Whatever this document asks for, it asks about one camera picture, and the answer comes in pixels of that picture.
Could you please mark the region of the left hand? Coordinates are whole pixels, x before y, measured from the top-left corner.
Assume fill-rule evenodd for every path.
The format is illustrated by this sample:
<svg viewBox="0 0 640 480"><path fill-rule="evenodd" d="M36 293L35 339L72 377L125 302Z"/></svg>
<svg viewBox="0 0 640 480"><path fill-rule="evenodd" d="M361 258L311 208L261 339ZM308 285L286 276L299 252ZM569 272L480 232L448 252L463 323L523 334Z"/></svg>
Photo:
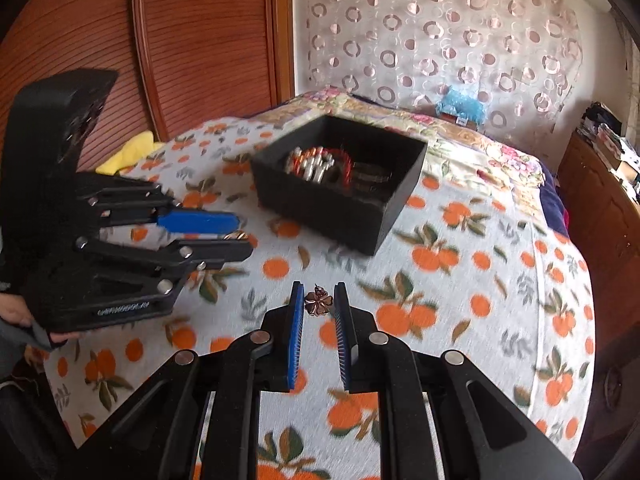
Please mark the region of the left hand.
<svg viewBox="0 0 640 480"><path fill-rule="evenodd" d="M0 298L0 315L4 322L12 325L30 327L34 322L34 317L28 310L27 304L21 296L10 294L2 294ZM70 339L75 339L80 333L50 333L49 337L52 342L58 344Z"/></svg>

